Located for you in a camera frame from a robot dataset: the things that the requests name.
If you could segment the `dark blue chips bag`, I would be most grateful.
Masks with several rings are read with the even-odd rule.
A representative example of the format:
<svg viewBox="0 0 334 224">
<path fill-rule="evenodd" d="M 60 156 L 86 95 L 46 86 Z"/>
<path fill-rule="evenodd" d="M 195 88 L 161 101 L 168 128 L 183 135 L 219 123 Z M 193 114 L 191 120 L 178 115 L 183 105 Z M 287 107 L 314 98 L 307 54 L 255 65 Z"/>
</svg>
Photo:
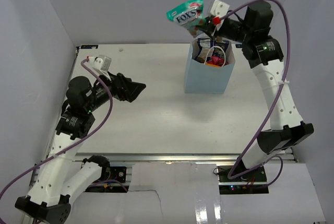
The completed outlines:
<svg viewBox="0 0 334 224">
<path fill-rule="evenodd" d="M 205 64 L 212 56 L 218 56 L 224 58 L 224 65 L 228 65 L 229 46 L 230 41 L 228 40 L 214 41 L 208 38 L 198 38 L 194 43 L 192 59 L 201 64 Z"/>
</svg>

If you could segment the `green Fox's candy bag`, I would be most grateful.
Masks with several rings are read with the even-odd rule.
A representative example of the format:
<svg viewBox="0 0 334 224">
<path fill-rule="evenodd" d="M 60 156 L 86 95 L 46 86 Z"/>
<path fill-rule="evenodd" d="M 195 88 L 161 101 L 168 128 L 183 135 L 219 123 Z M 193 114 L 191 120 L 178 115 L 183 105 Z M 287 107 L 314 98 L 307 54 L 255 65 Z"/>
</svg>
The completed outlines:
<svg viewBox="0 0 334 224">
<path fill-rule="evenodd" d="M 195 38 L 202 34 L 200 27 L 206 24 L 203 8 L 204 0 L 189 0 L 169 10 L 166 17 L 169 21 L 185 28 Z"/>
</svg>

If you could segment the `pink Himalaya candy packet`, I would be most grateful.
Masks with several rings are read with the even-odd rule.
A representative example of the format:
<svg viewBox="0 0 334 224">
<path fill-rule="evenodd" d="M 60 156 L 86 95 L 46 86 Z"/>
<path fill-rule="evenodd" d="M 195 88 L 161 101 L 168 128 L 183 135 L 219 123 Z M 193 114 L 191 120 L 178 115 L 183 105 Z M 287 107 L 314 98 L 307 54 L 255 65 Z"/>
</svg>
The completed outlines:
<svg viewBox="0 0 334 224">
<path fill-rule="evenodd" d="M 218 56 L 212 56 L 210 60 L 207 61 L 208 64 L 223 66 L 225 64 L 224 58 Z"/>
</svg>

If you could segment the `orange Kettle chips bag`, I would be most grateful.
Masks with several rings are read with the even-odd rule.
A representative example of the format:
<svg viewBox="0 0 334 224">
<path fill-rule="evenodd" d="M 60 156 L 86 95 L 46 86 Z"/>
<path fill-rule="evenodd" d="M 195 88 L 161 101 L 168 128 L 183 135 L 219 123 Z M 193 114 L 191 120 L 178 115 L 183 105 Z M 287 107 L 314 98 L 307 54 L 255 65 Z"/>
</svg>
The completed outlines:
<svg viewBox="0 0 334 224">
<path fill-rule="evenodd" d="M 221 66 L 219 66 L 219 65 L 213 65 L 213 64 L 208 64 L 208 63 L 205 63 L 205 65 L 207 65 L 207 66 L 211 66 L 211 67 L 216 67 L 216 68 L 220 68 Z"/>
</svg>

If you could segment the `light blue paper bag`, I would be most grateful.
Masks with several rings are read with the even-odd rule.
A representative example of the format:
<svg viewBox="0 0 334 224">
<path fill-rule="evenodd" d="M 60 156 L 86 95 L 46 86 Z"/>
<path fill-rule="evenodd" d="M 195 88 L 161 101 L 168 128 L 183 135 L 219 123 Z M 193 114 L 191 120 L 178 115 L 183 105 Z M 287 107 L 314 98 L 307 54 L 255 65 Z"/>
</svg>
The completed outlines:
<svg viewBox="0 0 334 224">
<path fill-rule="evenodd" d="M 228 48 L 228 65 L 220 68 L 207 66 L 192 59 L 193 40 L 190 43 L 184 75 L 185 93 L 220 94 L 224 93 L 235 64 L 232 44 Z"/>
</svg>

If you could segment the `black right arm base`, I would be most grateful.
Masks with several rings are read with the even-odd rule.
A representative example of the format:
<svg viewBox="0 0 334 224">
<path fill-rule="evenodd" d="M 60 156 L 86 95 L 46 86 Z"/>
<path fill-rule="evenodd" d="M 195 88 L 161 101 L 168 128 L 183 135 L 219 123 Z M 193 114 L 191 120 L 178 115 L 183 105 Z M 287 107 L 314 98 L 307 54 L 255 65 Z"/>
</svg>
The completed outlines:
<svg viewBox="0 0 334 224">
<path fill-rule="evenodd" d="M 231 166 L 219 166 L 213 170 L 213 174 L 218 176 L 220 195 L 269 193 L 267 176 L 263 167 L 230 180 L 228 179 L 228 172 L 231 168 Z"/>
</svg>

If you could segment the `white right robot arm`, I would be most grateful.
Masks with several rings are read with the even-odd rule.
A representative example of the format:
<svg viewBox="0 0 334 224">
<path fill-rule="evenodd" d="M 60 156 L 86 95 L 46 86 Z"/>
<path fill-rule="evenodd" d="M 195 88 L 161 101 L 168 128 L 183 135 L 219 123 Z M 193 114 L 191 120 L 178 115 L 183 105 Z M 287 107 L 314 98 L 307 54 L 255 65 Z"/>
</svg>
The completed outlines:
<svg viewBox="0 0 334 224">
<path fill-rule="evenodd" d="M 287 53 L 283 54 L 279 41 L 270 35 L 271 2 L 277 4 L 287 21 L 277 0 L 254 0 L 234 10 L 221 0 L 214 0 L 208 9 L 207 22 L 199 27 L 212 39 L 241 44 L 268 107 L 264 121 L 229 170 L 230 180 L 249 181 L 255 169 L 314 132 L 312 123 L 305 123 L 299 114 L 287 81 L 291 43 L 287 42 Z"/>
</svg>

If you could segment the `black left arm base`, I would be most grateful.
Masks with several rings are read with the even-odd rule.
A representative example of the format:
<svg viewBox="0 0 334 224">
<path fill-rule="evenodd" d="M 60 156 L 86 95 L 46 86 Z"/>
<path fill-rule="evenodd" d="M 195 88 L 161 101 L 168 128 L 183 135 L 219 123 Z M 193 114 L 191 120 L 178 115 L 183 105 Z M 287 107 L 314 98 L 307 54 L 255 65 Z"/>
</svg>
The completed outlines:
<svg viewBox="0 0 334 224">
<path fill-rule="evenodd" d="M 111 166 L 110 161 L 104 156 L 93 155 L 84 158 L 82 166 L 87 162 L 97 163 L 102 167 L 102 174 L 94 181 L 96 185 L 88 187 L 85 192 L 90 193 L 127 193 L 129 186 L 125 186 L 127 168 L 122 166 Z"/>
</svg>

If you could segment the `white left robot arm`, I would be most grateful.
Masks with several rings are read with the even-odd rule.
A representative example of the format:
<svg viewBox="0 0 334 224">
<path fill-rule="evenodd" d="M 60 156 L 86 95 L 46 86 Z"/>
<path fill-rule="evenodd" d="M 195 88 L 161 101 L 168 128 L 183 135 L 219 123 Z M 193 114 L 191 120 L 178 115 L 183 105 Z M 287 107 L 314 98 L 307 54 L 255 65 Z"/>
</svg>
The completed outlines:
<svg viewBox="0 0 334 224">
<path fill-rule="evenodd" d="M 95 122 L 93 112 L 110 97 L 133 102 L 145 88 L 145 84 L 121 73 L 100 75 L 93 84 L 85 76 L 73 78 L 68 84 L 49 161 L 41 166 L 35 184 L 26 196 L 16 200 L 15 207 L 43 223 L 65 223 L 77 197 L 91 184 L 111 177 L 108 159 L 93 155 L 84 159 L 79 172 L 66 179 L 81 140 L 89 135 Z"/>
</svg>

